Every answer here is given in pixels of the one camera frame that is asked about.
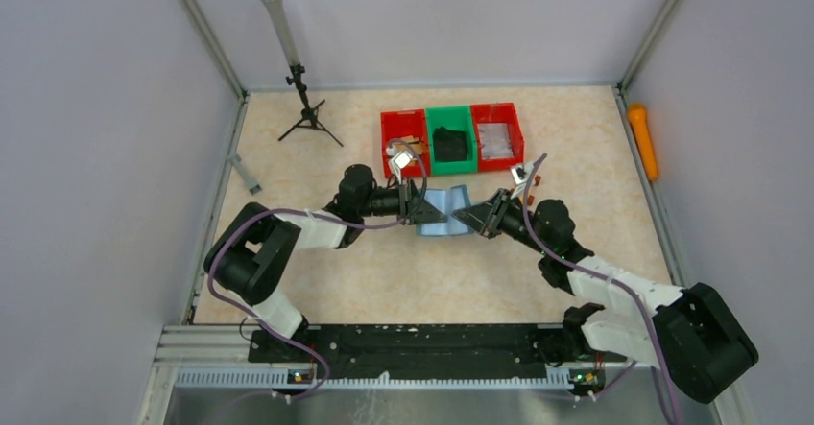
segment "orange cylinder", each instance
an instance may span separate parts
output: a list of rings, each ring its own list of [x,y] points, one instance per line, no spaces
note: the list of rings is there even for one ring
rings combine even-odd
[[[642,104],[633,104],[628,107],[628,121],[631,122],[631,128],[634,130],[644,174],[647,175],[648,180],[656,180],[658,178],[656,153],[653,151],[653,142],[650,140],[650,131],[647,129],[647,110]]]

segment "tripod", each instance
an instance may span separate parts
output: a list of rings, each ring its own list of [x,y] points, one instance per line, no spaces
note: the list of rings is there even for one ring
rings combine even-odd
[[[299,121],[297,121],[291,128],[285,131],[285,133],[282,134],[280,138],[277,139],[277,141],[279,142],[282,139],[284,139],[288,134],[291,133],[292,130],[302,128],[304,130],[321,130],[322,132],[326,132],[328,135],[331,136],[331,138],[333,138],[333,140],[336,141],[337,144],[339,144],[340,147],[344,147],[344,145],[342,145],[342,142],[340,142],[339,139],[337,139],[336,136],[333,135],[331,131],[325,127],[324,124],[320,123],[320,120],[318,118],[320,114],[320,106],[322,106],[325,103],[325,100],[321,100],[317,104],[317,106],[314,107],[311,107],[310,103],[308,102],[308,95],[305,93],[305,91],[308,90],[308,86],[306,86],[302,82],[303,73],[305,73],[305,67],[298,63],[297,65],[291,66],[292,76],[285,77],[285,81],[288,82],[288,84],[293,84],[297,88],[297,92],[299,93],[299,99],[302,101],[302,105],[304,106],[304,108],[302,109],[302,117],[299,118]]]

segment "orange bottle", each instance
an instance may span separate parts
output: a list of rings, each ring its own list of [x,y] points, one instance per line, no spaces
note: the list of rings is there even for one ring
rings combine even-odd
[[[656,180],[658,178],[656,153],[653,151],[653,142],[651,142],[650,132],[647,130],[647,110],[642,104],[633,104],[628,107],[628,121],[631,122],[631,128],[634,130],[644,174],[647,175],[648,180]]]

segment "tabletop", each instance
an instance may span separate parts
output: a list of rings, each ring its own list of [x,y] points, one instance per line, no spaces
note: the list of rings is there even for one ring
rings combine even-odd
[[[537,201],[560,199],[586,248],[643,277],[669,283],[658,238],[609,86],[310,91],[326,99],[327,134],[294,130],[296,92],[251,94],[238,153],[263,190],[252,196],[232,170],[220,235],[250,201],[266,207],[319,209],[336,193],[345,168],[371,166],[385,181],[382,111],[512,102],[526,142],[525,159],[541,153]],[[508,171],[431,177],[430,188],[465,184],[472,202],[512,186]],[[384,223],[389,218],[367,222]],[[511,238],[427,238],[414,226],[364,232],[349,248],[295,252],[279,286],[312,323],[557,322],[573,296],[552,289],[538,256]],[[197,323],[237,323],[243,314],[203,288]]]

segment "beige table surface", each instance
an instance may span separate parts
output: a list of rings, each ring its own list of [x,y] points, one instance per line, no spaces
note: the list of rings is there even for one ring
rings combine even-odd
[[[536,199],[564,200],[577,239],[632,272],[669,282],[656,231],[608,86],[313,91],[322,121],[345,144],[312,130],[277,138],[299,119],[294,92],[252,94],[238,153],[263,191],[251,196],[232,170],[218,235],[249,201],[317,209],[336,193],[344,169],[373,168],[384,110],[514,102],[526,159],[547,152]],[[465,183],[472,202],[512,184],[508,172],[431,177],[432,188]],[[369,224],[391,218],[373,218]],[[296,252],[280,286],[315,323],[551,322],[578,305],[551,289],[530,249],[501,236],[420,238],[414,227],[364,232],[350,248]],[[243,315],[205,288],[195,322],[236,323]]]

